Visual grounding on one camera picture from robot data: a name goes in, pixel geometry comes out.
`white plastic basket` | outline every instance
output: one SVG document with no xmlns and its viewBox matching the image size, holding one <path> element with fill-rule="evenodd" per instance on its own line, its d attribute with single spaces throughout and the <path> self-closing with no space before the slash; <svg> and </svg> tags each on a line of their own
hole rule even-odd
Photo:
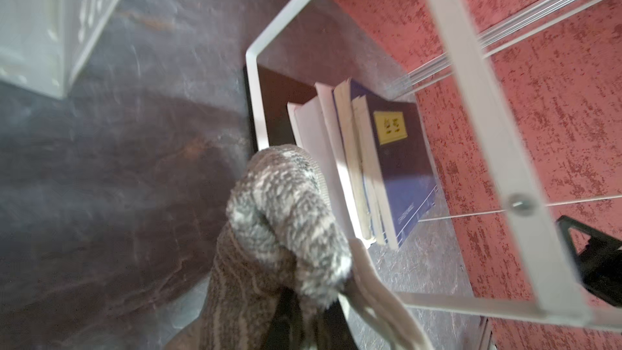
<svg viewBox="0 0 622 350">
<path fill-rule="evenodd" d="M 0 80 L 63 98 L 119 0 L 0 0 Z"/>
</svg>

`screw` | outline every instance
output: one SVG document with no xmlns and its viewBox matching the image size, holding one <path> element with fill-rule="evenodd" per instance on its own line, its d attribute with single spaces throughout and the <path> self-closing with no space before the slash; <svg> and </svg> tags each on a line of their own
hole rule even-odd
<svg viewBox="0 0 622 350">
<path fill-rule="evenodd" d="M 536 205 L 531 197 L 524 193 L 514 193 L 508 199 L 509 210 L 520 216 L 529 216 L 534 213 Z"/>
</svg>

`notebook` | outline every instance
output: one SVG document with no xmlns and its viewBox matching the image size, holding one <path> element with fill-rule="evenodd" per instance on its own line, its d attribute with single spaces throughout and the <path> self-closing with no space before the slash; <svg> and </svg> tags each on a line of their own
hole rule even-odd
<svg viewBox="0 0 622 350">
<path fill-rule="evenodd" d="M 437 190 L 419 112 L 415 103 L 390 102 L 369 90 L 356 94 L 363 175 L 373 185 L 387 242 L 397 249 L 434 205 Z"/>
</svg>

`dark marble floor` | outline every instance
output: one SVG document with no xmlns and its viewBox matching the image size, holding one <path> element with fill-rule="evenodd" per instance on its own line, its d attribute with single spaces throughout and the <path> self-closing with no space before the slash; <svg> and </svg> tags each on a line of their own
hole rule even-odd
<svg viewBox="0 0 622 350">
<path fill-rule="evenodd" d="M 0 84 L 1 349 L 159 349 L 196 317 L 252 152 L 244 52 L 287 1 L 121 0 L 66 100 Z M 309 84 L 403 75 L 330 0 L 259 62 Z M 431 232 L 455 267 L 450 226 Z"/>
</svg>

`white metal shelf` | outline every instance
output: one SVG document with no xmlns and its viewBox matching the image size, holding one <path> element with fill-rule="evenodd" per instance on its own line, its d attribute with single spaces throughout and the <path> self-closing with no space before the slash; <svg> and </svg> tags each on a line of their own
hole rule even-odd
<svg viewBox="0 0 622 350">
<path fill-rule="evenodd" d="M 257 57 L 310 1 L 290 0 L 246 51 L 255 135 L 260 150 L 267 148 L 269 143 Z M 563 5 L 571 1 L 553 0 L 558 4 L 564 2 Z M 540 182 L 522 145 L 508 102 L 484 57 L 463 0 L 428 0 L 428 3 L 447 55 L 452 59 L 458 88 L 490 166 L 503 211 L 507 212 L 536 301 L 418 293 L 400 293 L 400 298 L 405 304 L 416 308 L 597 330 L 622 330 L 622 309 L 589 307 L 582 297 L 575 268 L 546 209 Z M 550 6 L 551 3 L 545 6 L 550 10 L 546 15 L 559 9 L 559 6 Z M 525 24 L 510 23 L 514 25 L 511 28 L 520 28 L 519 25 Z M 438 61 L 439 66 L 448 63 L 445 58 Z"/>
</svg>

